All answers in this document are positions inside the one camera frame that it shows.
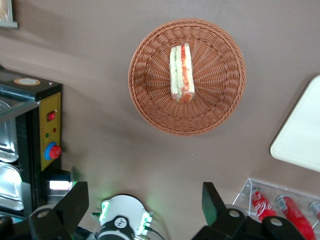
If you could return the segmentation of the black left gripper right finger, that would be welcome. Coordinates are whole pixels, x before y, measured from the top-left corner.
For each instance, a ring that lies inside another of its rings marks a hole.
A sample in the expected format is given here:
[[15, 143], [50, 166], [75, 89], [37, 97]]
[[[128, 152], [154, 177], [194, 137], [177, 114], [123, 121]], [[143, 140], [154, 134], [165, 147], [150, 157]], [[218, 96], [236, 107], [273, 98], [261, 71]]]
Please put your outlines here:
[[207, 225], [193, 240], [303, 240], [304, 236], [287, 219], [268, 216], [262, 222], [242, 211], [227, 208], [214, 184], [202, 184], [202, 211]]

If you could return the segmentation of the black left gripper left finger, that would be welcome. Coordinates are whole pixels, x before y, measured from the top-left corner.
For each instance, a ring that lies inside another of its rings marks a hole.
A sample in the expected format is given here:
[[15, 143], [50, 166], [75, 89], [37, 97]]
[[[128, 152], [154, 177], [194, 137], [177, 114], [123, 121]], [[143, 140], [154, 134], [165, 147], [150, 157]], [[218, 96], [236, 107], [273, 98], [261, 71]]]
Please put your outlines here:
[[86, 181], [77, 182], [53, 207], [38, 208], [28, 225], [33, 240], [73, 240], [73, 234], [89, 208]]

